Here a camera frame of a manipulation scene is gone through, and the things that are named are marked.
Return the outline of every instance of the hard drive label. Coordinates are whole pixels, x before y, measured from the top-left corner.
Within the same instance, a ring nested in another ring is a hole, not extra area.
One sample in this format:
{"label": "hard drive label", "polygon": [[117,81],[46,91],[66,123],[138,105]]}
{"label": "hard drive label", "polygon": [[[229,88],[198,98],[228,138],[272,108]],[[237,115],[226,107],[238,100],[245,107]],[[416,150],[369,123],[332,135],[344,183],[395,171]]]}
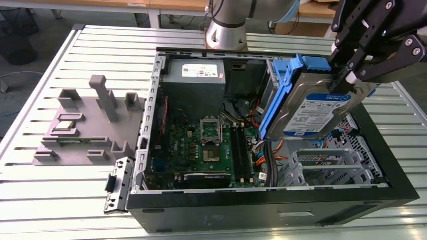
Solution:
{"label": "hard drive label", "polygon": [[218,78],[218,68],[214,64],[184,64],[181,76],[184,78]]}
{"label": "hard drive label", "polygon": [[351,95],[309,94],[284,128],[286,136],[312,136],[321,131],[333,118],[333,110],[343,107]]}

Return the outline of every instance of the floor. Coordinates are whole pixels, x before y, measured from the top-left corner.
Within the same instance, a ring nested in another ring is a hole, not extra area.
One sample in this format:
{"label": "floor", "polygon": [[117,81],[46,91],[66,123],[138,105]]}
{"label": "floor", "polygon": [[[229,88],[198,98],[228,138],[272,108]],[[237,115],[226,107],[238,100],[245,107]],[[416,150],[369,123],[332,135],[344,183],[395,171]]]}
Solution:
{"label": "floor", "polygon": [[[140,26],[149,27],[148,17],[144,14],[137,15],[137,18],[134,18],[134,15],[130,13],[66,10],[61,13],[61,20],[56,20],[50,11],[46,9],[36,9],[34,13],[33,17],[40,31],[29,37],[29,41],[37,52],[37,60],[25,66],[12,66],[2,58],[0,58],[0,76],[21,71],[44,73],[74,24],[136,27],[138,22]],[[174,24],[170,24],[168,17],[162,16],[161,26],[166,29],[198,30],[204,20],[204,17],[193,18],[190,16],[182,16],[181,18],[174,19]],[[270,34],[266,23],[256,20],[246,22],[246,32]],[[13,113],[18,112],[24,106],[40,80],[40,75],[36,73],[14,74],[2,78],[2,80],[9,85],[10,89],[8,94],[0,94],[0,138],[5,135],[14,121],[17,115]],[[411,82],[403,82],[401,84],[420,108],[427,111],[424,90],[427,88],[427,82],[424,81],[424,78],[415,78]]]}

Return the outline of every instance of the metal table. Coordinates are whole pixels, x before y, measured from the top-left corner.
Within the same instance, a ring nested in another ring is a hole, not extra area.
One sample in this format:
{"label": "metal table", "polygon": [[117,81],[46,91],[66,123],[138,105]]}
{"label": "metal table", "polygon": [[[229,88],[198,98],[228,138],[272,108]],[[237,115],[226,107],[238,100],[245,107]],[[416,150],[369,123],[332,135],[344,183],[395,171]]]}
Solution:
{"label": "metal table", "polygon": [[[249,51],[328,54],[322,38],[248,34]],[[148,237],[129,214],[104,215],[112,166],[32,166],[64,88],[94,96],[89,77],[105,75],[117,97],[148,94],[156,47],[204,48],[200,31],[85,26],[73,30],[0,144],[0,239]],[[364,106],[417,189],[420,200],[343,226],[166,234],[170,239],[425,239],[427,118],[399,83],[383,85]]]}

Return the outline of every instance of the hard drive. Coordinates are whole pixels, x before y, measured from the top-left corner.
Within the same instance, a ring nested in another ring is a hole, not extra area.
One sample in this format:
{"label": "hard drive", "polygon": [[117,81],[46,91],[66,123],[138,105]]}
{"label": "hard drive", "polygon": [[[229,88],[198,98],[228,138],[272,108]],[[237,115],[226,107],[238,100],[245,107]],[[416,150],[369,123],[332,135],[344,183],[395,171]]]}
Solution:
{"label": "hard drive", "polygon": [[[288,61],[289,66],[294,66],[294,60],[297,57]],[[320,74],[312,62],[304,65],[304,57],[297,62],[302,63],[298,72],[289,73],[292,70],[286,66],[286,75],[281,76],[285,79],[268,103],[270,106],[260,126],[264,140],[322,139],[344,119],[345,113],[377,87],[376,83],[360,82],[353,87],[355,92],[330,94],[328,87],[336,75],[329,71]],[[277,66],[274,74],[281,74]]]}

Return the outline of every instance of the wooden table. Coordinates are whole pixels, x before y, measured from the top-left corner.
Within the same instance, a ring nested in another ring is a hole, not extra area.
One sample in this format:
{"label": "wooden table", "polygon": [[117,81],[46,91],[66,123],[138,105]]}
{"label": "wooden table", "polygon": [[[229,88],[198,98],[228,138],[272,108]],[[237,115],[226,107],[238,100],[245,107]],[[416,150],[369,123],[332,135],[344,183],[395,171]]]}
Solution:
{"label": "wooden table", "polygon": [[[150,28],[158,29],[160,15],[204,16],[208,0],[0,0],[1,7],[148,14]],[[321,3],[300,6],[301,23],[329,24],[334,11]]]}

